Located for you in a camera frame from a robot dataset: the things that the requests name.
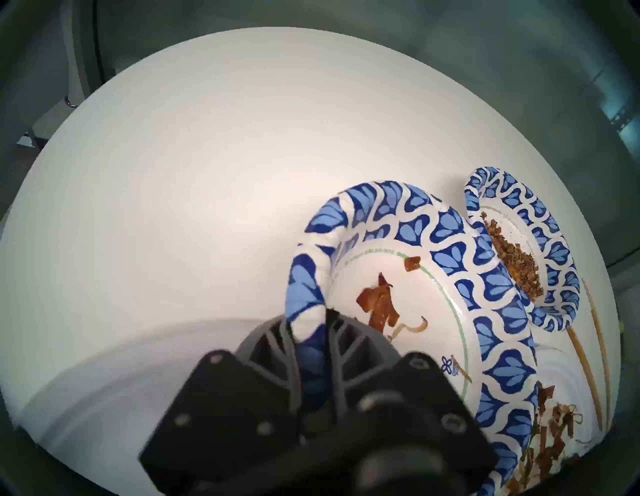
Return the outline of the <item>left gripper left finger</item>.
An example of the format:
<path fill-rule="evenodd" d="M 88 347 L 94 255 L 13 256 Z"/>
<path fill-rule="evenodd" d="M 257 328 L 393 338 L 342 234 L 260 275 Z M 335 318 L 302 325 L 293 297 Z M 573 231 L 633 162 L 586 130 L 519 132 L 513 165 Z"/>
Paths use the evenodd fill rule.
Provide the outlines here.
<path fill-rule="evenodd" d="M 227 483 L 300 444 L 302 386 L 283 316 L 197 363 L 139 461 L 162 494 Z"/>

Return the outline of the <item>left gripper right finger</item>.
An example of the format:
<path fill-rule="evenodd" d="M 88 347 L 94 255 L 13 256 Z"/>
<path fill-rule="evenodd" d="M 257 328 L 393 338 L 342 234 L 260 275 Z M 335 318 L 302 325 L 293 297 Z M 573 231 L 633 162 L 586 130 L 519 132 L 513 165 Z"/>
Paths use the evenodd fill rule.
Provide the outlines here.
<path fill-rule="evenodd" d="M 498 457 L 433 358 L 333 309 L 326 351 L 354 483 L 485 482 Z"/>

